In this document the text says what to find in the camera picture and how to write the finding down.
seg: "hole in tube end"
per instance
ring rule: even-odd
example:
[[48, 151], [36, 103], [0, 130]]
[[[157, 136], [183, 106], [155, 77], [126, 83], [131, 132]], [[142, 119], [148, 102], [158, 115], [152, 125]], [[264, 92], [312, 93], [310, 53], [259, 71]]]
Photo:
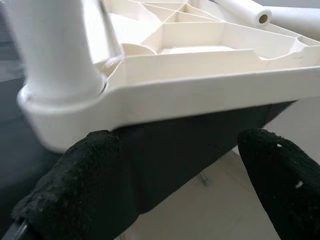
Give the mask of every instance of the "hole in tube end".
[[268, 15], [267, 14], [263, 14], [260, 18], [259, 18], [259, 23], [264, 24], [268, 21]]

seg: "fuzzy black fabric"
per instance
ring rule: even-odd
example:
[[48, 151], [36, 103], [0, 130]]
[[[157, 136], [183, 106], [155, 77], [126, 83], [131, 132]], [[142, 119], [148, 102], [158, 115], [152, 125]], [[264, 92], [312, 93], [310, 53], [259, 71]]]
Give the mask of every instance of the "fuzzy black fabric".
[[15, 206], [13, 218], [26, 219], [46, 240], [116, 238], [139, 215], [129, 164], [120, 153], [116, 135], [90, 133]]
[[239, 152], [282, 240], [320, 239], [320, 166], [298, 146], [263, 129], [238, 136]]

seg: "white tiled floor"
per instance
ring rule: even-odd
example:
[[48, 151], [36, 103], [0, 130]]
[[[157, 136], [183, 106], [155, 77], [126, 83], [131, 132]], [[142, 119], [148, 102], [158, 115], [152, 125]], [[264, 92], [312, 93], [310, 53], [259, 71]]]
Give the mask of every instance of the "white tiled floor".
[[229, 152], [205, 174], [209, 187], [190, 180], [140, 216], [125, 240], [279, 240], [240, 157]]

